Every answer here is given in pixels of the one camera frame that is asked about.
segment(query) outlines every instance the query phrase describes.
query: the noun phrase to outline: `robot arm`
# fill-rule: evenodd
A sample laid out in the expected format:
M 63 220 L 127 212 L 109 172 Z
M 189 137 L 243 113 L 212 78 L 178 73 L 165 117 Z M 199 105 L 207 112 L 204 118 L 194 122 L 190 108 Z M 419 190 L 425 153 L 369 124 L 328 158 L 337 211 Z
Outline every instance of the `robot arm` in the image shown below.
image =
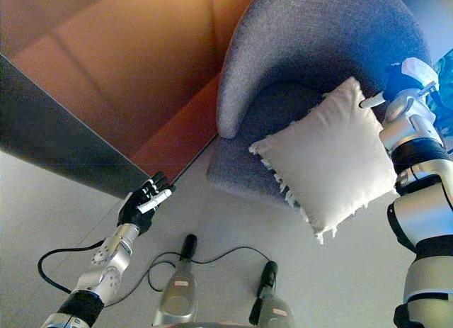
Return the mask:
M 57 313 L 49 316 L 42 328 L 89 328 L 94 324 L 120 287 L 134 240 L 149 229 L 159 204 L 174 192 L 175 187 L 165 182 L 160 172 L 127 195 L 118 211 L 115 233 L 98 248 L 69 298 Z
M 392 65 L 389 73 L 386 89 L 367 106 L 391 102 L 380 138 L 394 163 L 400 197 L 387 216 L 398 241 L 416 253 L 394 323 L 453 327 L 453 162 L 425 102 L 439 98 L 437 75 L 416 58 Z

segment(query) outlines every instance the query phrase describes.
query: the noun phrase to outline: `floor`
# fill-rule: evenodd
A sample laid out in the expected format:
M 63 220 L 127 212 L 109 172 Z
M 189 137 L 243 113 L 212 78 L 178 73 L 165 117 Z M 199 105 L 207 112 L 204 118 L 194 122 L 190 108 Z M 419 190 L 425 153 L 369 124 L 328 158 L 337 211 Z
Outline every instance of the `floor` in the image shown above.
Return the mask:
M 119 295 L 134 285 L 154 256 L 178 251 L 184 237 L 194 233 L 198 236 L 196 259 L 249 244 L 278 262 L 277 293 L 292 306 L 298 327 L 393 327 L 393 311 L 401 302 L 412 259 L 386 223 L 386 207 L 393 196 L 384 196 L 368 210 L 360 210 L 340 226 L 335 239 L 328 238 L 321 246 L 293 210 L 213 188 L 205 173 L 215 145 L 213 142 L 184 173 L 174 196 L 154 216 L 151 229 L 136 241 Z M 26 172 L 16 175 L 17 179 L 25 180 Z M 60 192 L 52 178 L 56 177 L 48 176 L 41 184 L 53 190 L 50 195 Z M 52 197 L 45 203 L 52 204 Z M 2 327 L 39 327 L 59 307 L 67 296 L 39 279 L 37 258 L 42 251 L 62 245 L 87 246 L 109 235 L 115 229 L 117 203 L 117 198 L 105 194 L 93 199 L 90 193 L 76 193 L 69 206 L 74 214 L 66 216 L 69 220 L 64 222 L 56 218 L 59 211 L 41 213 L 39 208 L 34 215 L 43 220 L 31 225 L 24 218 L 25 230 L 8 226 L 4 218 L 3 247 L 7 250 L 1 275 Z M 84 208 L 93 210 L 93 205 L 97 213 L 91 217 Z M 8 255 L 11 251 L 18 251 L 18 256 L 12 259 Z M 90 253 L 56 256 L 45 268 L 56 281 L 73 287 L 90 258 Z M 238 251 L 214 264 L 194 266 L 198 320 L 247 324 L 264 265 L 264 258 L 257 253 Z M 153 272 L 156 286 L 163 286 L 170 275 L 170 266 L 157 267 Z M 105 309 L 95 327 L 149 327 L 158 302 L 159 294 L 143 282 L 128 299 Z

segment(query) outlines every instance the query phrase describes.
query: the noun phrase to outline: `gray fabric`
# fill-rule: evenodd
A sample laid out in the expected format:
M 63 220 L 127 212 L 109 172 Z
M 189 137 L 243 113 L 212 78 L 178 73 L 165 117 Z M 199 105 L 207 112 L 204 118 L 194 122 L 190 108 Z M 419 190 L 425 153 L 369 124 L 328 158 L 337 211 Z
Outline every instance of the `gray fabric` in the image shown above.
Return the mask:
M 250 102 L 276 81 L 325 92 L 354 76 L 371 96 L 384 86 L 389 64 L 412 56 L 431 64 L 401 0 L 254 0 L 224 63 L 219 134 L 234 138 Z
M 234 139 L 221 138 L 212 157 L 208 179 L 221 189 L 238 195 L 267 196 L 268 200 L 285 203 L 279 184 L 248 147 L 302 119 L 321 101 L 321 95 L 300 84 L 277 83 L 261 91 Z

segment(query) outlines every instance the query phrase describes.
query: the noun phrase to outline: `black joint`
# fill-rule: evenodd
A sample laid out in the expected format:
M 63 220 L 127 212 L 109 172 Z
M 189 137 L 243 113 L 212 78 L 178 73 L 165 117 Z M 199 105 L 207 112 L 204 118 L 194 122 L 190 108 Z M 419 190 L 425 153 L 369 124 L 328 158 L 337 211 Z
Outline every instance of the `black joint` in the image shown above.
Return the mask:
M 430 138 L 418 138 L 405 142 L 391 154 L 396 174 L 400 174 L 415 164 L 434 159 L 450 160 L 445 148 Z
M 423 239 L 417 243 L 415 250 L 417 251 L 415 261 L 434 256 L 453 256 L 453 235 Z
M 382 96 L 387 101 L 395 99 L 396 95 L 405 89 L 423 89 L 422 83 L 401 72 L 401 64 L 393 64 L 387 68 L 389 79 Z
M 387 219 L 389 220 L 390 227 L 393 230 L 394 234 L 396 235 L 398 242 L 403 247 L 406 247 L 407 249 L 411 250 L 412 252 L 416 252 L 414 245 L 409 240 L 409 238 L 406 236 L 403 229 L 401 229 L 400 224 L 398 223 L 398 219 L 396 218 L 394 203 L 390 204 L 389 207 L 387 208 Z
M 163 177 L 162 179 L 159 179 L 154 185 L 157 189 L 160 189 L 163 185 L 165 185 L 167 181 L 167 177 Z
M 397 328 L 425 328 L 425 326 L 419 322 L 411 321 L 409 318 L 408 305 L 399 305 L 395 309 L 394 324 Z
M 99 296 L 91 291 L 79 290 L 71 293 L 58 313 L 77 317 L 92 327 L 103 308 L 104 304 Z
M 435 174 L 424 179 L 418 179 L 417 181 L 414 181 L 413 183 L 410 183 L 407 186 L 401 186 L 399 182 L 396 182 L 395 189 L 400 196 L 404 196 L 407 193 L 412 193 L 423 188 L 427 188 L 439 182 L 441 182 L 441 179 L 437 174 Z
M 152 183 L 156 183 L 159 179 L 162 179 L 164 177 L 164 173 L 162 171 L 157 172 L 151 177 Z

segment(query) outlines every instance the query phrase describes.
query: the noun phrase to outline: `wall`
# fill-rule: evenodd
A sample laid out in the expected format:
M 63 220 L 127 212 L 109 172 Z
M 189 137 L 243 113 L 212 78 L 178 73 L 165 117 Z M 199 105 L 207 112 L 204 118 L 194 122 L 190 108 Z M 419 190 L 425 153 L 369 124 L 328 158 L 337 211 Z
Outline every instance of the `wall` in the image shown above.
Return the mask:
M 453 0 L 403 0 L 420 23 L 435 63 L 453 48 Z
M 218 74 L 249 1 L 4 0 L 1 51 L 131 157 Z

